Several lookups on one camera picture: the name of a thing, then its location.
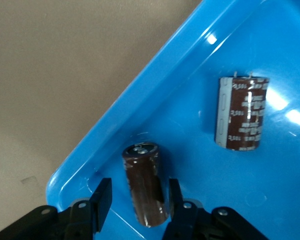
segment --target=capacitor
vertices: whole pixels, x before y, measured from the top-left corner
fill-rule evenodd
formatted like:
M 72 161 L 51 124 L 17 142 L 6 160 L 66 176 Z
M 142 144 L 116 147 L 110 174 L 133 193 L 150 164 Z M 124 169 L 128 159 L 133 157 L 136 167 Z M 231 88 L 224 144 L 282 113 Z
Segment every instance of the capacitor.
M 269 78 L 221 77 L 215 142 L 227 149 L 250 151 L 259 146 Z
M 152 142 L 134 144 L 122 157 L 136 218 L 146 227 L 162 224 L 169 217 L 169 208 L 159 146 Z

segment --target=capacitor with white stripe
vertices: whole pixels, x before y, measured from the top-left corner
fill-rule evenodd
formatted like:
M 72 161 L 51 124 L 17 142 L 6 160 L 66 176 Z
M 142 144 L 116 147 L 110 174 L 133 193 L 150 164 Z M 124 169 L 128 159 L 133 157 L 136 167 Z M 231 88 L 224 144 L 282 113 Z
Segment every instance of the capacitor with white stripe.
M 269 79 L 220 78 L 215 142 L 227 149 L 250 151 L 259 146 Z

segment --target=brown capacitor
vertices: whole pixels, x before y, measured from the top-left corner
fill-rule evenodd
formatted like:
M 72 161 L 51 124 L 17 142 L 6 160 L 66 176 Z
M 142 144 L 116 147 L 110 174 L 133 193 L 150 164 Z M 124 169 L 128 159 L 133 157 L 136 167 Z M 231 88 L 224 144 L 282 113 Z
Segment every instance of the brown capacitor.
M 269 79 L 220 78 L 215 142 L 227 149 L 254 150 L 261 139 Z
M 127 147 L 122 157 L 138 221 L 146 227 L 162 224 L 169 216 L 163 193 L 164 173 L 159 146 L 144 142 Z

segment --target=blue plastic bin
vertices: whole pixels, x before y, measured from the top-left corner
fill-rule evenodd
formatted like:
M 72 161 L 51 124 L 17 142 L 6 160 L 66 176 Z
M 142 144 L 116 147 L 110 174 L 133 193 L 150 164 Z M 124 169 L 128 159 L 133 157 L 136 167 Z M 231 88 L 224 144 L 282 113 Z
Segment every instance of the blue plastic bin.
M 270 78 L 258 149 L 214 142 L 219 78 Z M 235 209 L 271 240 L 300 239 L 300 0 L 205 0 L 51 177 L 49 205 L 66 209 L 111 177 L 98 239 L 161 239 L 141 226 L 121 153 L 151 141 L 186 198 Z

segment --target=blue tray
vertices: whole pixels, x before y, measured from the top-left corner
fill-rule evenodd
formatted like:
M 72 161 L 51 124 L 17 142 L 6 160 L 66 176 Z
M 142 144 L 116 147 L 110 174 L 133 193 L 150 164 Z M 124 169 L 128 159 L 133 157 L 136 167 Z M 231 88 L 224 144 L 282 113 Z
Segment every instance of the blue tray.
M 219 78 L 270 78 L 260 146 L 214 142 Z M 113 203 L 98 239 L 161 239 L 134 214 L 121 153 L 151 141 L 168 175 L 207 211 L 237 210 L 271 240 L 300 239 L 300 0 L 205 0 L 51 177 L 58 210 L 111 177 Z

